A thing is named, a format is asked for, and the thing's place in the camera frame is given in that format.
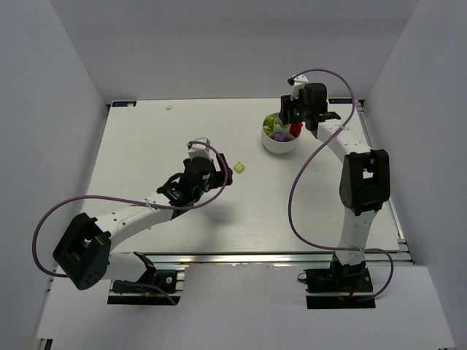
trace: white wall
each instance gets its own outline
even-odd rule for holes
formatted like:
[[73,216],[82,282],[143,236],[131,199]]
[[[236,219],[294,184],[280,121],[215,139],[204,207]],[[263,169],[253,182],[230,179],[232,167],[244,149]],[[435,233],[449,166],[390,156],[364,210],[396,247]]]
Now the white wall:
[[[0,1],[0,47],[0,348],[24,350],[48,285],[31,258],[34,227],[54,203],[85,191],[106,109],[49,1]],[[46,226],[46,266],[76,210]]]
[[366,102],[410,250],[467,349],[467,3],[420,0]]
[[[417,0],[51,0],[106,102],[260,98],[322,66],[365,98]],[[332,95],[342,83],[316,74]]]

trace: purple cable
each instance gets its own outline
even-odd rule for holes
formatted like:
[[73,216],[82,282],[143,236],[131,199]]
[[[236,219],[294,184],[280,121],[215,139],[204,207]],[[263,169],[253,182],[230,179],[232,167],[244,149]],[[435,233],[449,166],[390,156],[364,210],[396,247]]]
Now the purple cable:
[[212,198],[208,199],[206,202],[203,202],[197,206],[163,206],[160,204],[152,204],[152,203],[147,203],[147,202],[141,202],[141,201],[134,201],[132,199],[125,199],[125,198],[119,198],[119,197],[109,197],[107,195],[78,195],[77,197],[72,197],[68,198],[64,201],[61,201],[58,204],[55,204],[52,208],[48,210],[47,213],[44,214],[44,216],[40,219],[39,223],[36,226],[36,230],[34,230],[34,234],[32,236],[32,258],[36,264],[36,266],[42,271],[43,273],[46,273],[49,276],[52,277],[68,277],[64,273],[56,273],[53,271],[49,271],[46,269],[43,264],[40,263],[39,258],[37,256],[37,239],[39,237],[39,231],[41,230],[41,227],[43,226],[45,220],[58,208],[64,206],[65,204],[75,202],[75,201],[81,201],[83,199],[101,199],[104,201],[112,201],[112,202],[121,202],[121,203],[127,203],[127,204],[133,204],[135,206],[151,206],[154,209],[171,209],[171,210],[192,210],[192,209],[198,209],[202,208],[203,206],[207,206],[209,203],[214,201],[217,197],[220,196],[220,194],[224,191],[225,186],[227,186],[227,181],[228,181],[228,167],[227,163],[224,161],[224,159],[220,156],[220,153],[210,144],[207,144],[206,142],[201,142],[201,141],[190,141],[188,144],[202,144],[203,146],[208,147],[210,150],[212,150],[217,158],[220,160],[220,163],[222,164],[222,167],[225,170],[225,177],[224,177],[224,182],[222,183],[222,186],[220,190],[212,196]]
[[[311,71],[324,71],[325,73],[329,73],[329,74],[332,74],[334,75],[335,77],[338,77],[344,84],[345,86],[347,87],[347,89],[349,90],[349,93],[350,93],[350,97],[352,98],[352,111],[350,111],[350,115],[349,117],[347,117],[347,119],[342,123],[342,126],[337,129],[331,136],[329,136],[329,138],[324,141],[313,153],[312,155],[309,156],[309,158],[306,160],[305,164],[303,164],[303,166],[301,167],[300,171],[298,172],[297,174],[297,177],[295,178],[295,180],[293,180],[293,184],[292,184],[292,188],[290,189],[290,194],[289,194],[289,203],[288,203],[288,206],[287,206],[287,212],[288,212],[288,218],[289,218],[289,224],[290,224],[290,228],[292,229],[293,233],[295,234],[295,236],[302,242],[304,242],[305,244],[308,244],[309,246],[313,246],[314,248],[318,248],[318,249],[324,249],[324,250],[333,250],[333,251],[336,251],[336,250],[339,250],[339,251],[346,251],[346,252],[359,252],[360,249],[359,248],[356,248],[356,247],[342,247],[342,246],[322,246],[322,245],[319,245],[319,244],[315,244],[315,243],[312,243],[311,241],[308,241],[307,239],[305,239],[304,237],[302,237],[300,235],[300,233],[298,233],[298,231],[296,230],[296,227],[295,225],[293,224],[293,220],[292,220],[292,201],[293,201],[293,193],[295,192],[295,188],[297,187],[297,184],[298,184],[298,181],[300,180],[301,178],[301,175],[305,172],[305,169],[306,167],[311,163],[311,161],[314,159],[314,157],[316,157],[316,155],[324,148],[326,147],[334,138],[336,138],[341,132],[342,130],[344,130],[345,126],[350,122],[350,120],[352,119],[352,116],[355,112],[355,94],[353,93],[353,90],[352,88],[350,87],[350,84],[347,82],[347,80],[340,74],[336,73],[335,71],[330,71],[328,69],[321,69],[321,68],[315,68],[315,69],[307,69],[306,71],[302,71],[300,73],[297,73],[295,75],[293,75],[290,79],[293,80],[295,79],[296,77],[298,77],[299,75],[302,75],[302,74],[305,74],[305,73],[309,73]],[[394,274],[394,262],[393,262],[393,258],[390,256],[390,254],[388,252],[386,252],[385,250],[383,249],[379,249],[379,248],[374,248],[374,249],[365,249],[365,253],[375,253],[375,252],[382,252],[384,254],[386,254],[387,258],[389,259],[389,262],[390,262],[390,265],[391,265],[391,269],[390,269],[390,272],[389,272],[389,277],[387,278],[387,281],[385,283],[385,285],[377,292],[375,293],[371,298],[375,298],[377,297],[378,295],[381,295],[387,288],[387,286],[389,285],[389,283],[391,282],[391,279],[393,279],[393,274]]]
[[138,282],[130,282],[130,281],[123,281],[121,279],[116,280],[115,282],[124,284],[127,286],[133,286],[133,287],[145,287],[145,288],[152,288],[160,292],[161,294],[164,294],[167,299],[173,304],[176,305],[175,300],[170,297],[166,292],[164,292],[160,287],[155,286],[154,284],[146,284],[146,283],[138,283]]

